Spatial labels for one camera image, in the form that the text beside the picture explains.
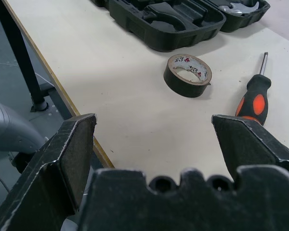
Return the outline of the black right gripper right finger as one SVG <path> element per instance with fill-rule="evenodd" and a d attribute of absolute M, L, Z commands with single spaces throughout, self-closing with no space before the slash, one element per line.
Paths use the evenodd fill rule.
<path fill-rule="evenodd" d="M 230 175 L 247 165 L 276 165 L 289 172 L 289 148 L 254 120 L 213 115 L 217 139 Z"/>

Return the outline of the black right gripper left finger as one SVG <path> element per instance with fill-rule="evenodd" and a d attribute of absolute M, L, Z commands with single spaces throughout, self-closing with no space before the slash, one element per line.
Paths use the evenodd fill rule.
<path fill-rule="evenodd" d="M 0 206 L 0 231 L 60 231 L 80 207 L 96 115 L 76 116 L 33 156 Z"/>

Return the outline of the black and orange screwdriver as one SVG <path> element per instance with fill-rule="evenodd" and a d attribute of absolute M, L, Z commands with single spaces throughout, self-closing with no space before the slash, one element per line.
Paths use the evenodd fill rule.
<path fill-rule="evenodd" d="M 268 52 L 263 55 L 260 72 L 247 83 L 247 91 L 242 97 L 235 116 L 257 121 L 262 126 L 268 114 L 267 91 L 271 87 L 271 79 L 264 75 L 268 59 Z"/>

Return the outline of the black electrical tape roll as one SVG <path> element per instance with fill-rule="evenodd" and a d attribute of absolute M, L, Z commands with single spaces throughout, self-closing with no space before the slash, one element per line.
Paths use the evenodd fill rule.
<path fill-rule="evenodd" d="M 196 98 L 203 94 L 212 79 L 210 67 L 190 54 L 177 54 L 167 61 L 163 78 L 177 94 Z"/>

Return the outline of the black plastic case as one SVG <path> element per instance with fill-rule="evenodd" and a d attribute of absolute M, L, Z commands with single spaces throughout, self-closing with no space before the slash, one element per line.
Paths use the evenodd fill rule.
<path fill-rule="evenodd" d="M 220 10 L 231 2 L 258 10 L 235 16 Z M 266 0 L 91 0 L 109 11 L 125 30 L 136 35 L 148 47 L 169 52 L 211 39 L 219 31 L 234 32 L 258 22 L 269 10 Z"/>

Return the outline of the silver robot body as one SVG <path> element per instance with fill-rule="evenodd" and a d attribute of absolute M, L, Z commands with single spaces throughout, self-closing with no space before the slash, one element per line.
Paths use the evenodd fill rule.
<path fill-rule="evenodd" d="M 32 154 L 45 142 L 28 120 L 0 103 L 0 151 Z"/>

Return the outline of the silver claw hammer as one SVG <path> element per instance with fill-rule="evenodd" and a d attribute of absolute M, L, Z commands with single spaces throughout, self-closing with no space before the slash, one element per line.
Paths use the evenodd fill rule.
<path fill-rule="evenodd" d="M 226 13 L 231 14 L 231 15 L 242 16 L 243 14 L 249 14 L 249 13 L 252 13 L 252 12 L 258 10 L 259 5 L 260 5 L 259 1 L 257 1 L 255 3 L 255 5 L 252 7 L 246 6 L 246 5 L 239 3 L 239 2 L 238 3 L 231 2 L 230 6 L 221 5 L 218 8 L 220 10 L 226 12 Z"/>

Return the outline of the black metal table frame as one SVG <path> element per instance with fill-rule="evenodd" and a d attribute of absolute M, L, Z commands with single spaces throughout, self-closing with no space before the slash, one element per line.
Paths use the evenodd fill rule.
<path fill-rule="evenodd" d="M 21 31 L 8 12 L 2 0 L 0 0 L 0 23 L 3 27 L 5 35 L 9 41 L 11 49 L 26 82 L 26 86 L 29 90 L 32 100 L 31 111 L 40 112 L 47 110 L 49 106 L 45 101 L 44 94 L 39 87 Z"/>

